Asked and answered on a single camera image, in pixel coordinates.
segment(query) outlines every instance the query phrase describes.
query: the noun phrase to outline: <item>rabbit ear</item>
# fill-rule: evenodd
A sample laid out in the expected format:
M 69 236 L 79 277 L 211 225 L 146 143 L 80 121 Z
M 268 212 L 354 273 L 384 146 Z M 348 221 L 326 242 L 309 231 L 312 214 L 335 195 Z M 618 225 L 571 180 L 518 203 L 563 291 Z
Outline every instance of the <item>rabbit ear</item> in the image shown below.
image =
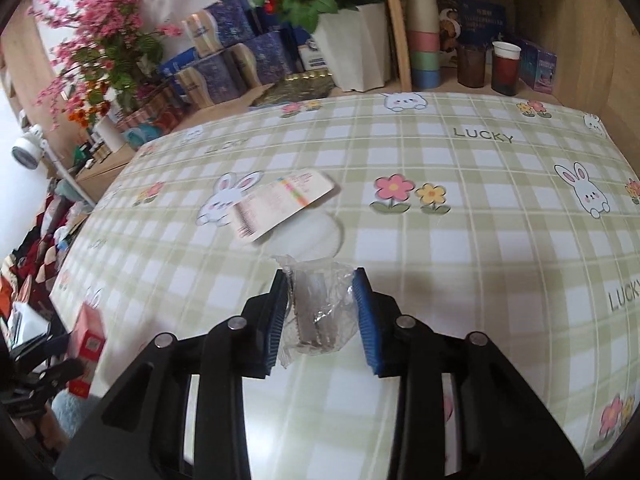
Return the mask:
M 258 181 L 262 178 L 263 173 L 261 171 L 256 171 L 255 173 L 250 173 L 246 177 L 240 179 L 240 182 L 236 184 L 236 189 L 240 191 L 246 191 L 250 187 L 258 184 Z
M 578 182 L 578 179 L 570 170 L 568 170 L 564 166 L 560 166 L 559 164 L 556 164 L 554 166 L 554 169 L 556 170 L 556 173 L 558 174 L 558 176 L 562 178 L 562 180 L 564 180 L 567 184 L 569 184 L 569 186 L 575 187 L 575 184 Z
M 235 184 L 236 184 L 236 174 L 225 173 L 216 182 L 216 185 L 213 187 L 213 192 L 219 193 L 223 189 L 231 189 Z
M 587 170 L 584 169 L 584 166 L 580 164 L 580 162 L 576 162 L 574 164 L 574 171 L 575 171 L 575 176 L 578 178 L 578 180 L 589 179 L 589 173 L 587 173 Z

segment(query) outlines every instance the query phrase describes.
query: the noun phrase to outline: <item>red and white box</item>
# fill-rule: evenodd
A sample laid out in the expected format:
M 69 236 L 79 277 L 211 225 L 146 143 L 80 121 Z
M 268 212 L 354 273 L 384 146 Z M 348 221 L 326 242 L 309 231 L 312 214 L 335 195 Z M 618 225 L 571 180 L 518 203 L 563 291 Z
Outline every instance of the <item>red and white box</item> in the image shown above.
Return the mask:
M 84 365 L 84 374 L 77 379 L 69 381 L 69 392 L 75 396 L 86 399 L 94 380 L 95 369 L 100 360 L 100 354 L 106 343 L 104 327 L 100 311 L 86 301 L 80 307 L 76 325 L 69 337 L 69 346 L 66 355 L 69 358 L 78 358 Z

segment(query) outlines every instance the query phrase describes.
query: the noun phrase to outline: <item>metal screw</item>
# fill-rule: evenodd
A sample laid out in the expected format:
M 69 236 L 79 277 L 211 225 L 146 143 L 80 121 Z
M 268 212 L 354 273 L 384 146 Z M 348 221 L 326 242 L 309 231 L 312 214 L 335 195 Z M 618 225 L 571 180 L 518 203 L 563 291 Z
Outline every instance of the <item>metal screw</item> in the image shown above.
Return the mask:
M 400 316 L 396 319 L 396 325 L 400 328 L 413 328 L 415 326 L 415 319 L 411 316 Z
M 242 330 L 246 326 L 246 319 L 242 316 L 235 316 L 227 321 L 226 325 L 231 330 Z
M 469 341 L 476 346 L 485 346 L 489 342 L 489 338 L 482 332 L 472 332 L 469 334 Z
M 166 332 L 164 334 L 157 335 L 156 338 L 154 339 L 154 344 L 158 348 L 167 348 L 173 342 L 174 342 L 174 336 Z

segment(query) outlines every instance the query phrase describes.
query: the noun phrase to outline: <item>qr code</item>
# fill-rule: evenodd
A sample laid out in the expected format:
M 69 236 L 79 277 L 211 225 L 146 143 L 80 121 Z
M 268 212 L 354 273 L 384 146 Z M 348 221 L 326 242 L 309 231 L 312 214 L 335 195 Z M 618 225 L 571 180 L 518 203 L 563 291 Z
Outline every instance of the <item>qr code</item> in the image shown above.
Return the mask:
M 90 337 L 89 339 L 86 340 L 86 344 L 84 345 L 84 347 L 89 352 L 97 352 L 100 349 L 101 344 L 102 342 L 99 339 L 96 339 L 95 337 Z

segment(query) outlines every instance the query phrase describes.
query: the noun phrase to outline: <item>barcode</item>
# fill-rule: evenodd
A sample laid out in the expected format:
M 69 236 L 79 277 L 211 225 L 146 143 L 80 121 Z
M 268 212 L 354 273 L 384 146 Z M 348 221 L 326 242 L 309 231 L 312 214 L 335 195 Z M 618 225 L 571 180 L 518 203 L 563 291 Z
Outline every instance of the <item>barcode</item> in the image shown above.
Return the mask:
M 90 337 L 86 340 L 86 344 L 84 345 L 84 347 L 89 352 L 97 352 L 98 348 L 100 348 L 100 340 L 96 339 L 95 337 Z
M 244 207 L 242 207 L 241 203 L 238 202 L 237 204 L 234 204 L 233 208 L 236 210 L 236 213 L 238 214 L 238 218 L 240 219 L 240 223 L 241 223 L 240 231 L 238 233 L 240 237 L 246 238 L 247 236 L 251 236 L 255 234 L 255 228 L 249 222 L 249 219 L 247 218 L 247 214 L 244 211 Z

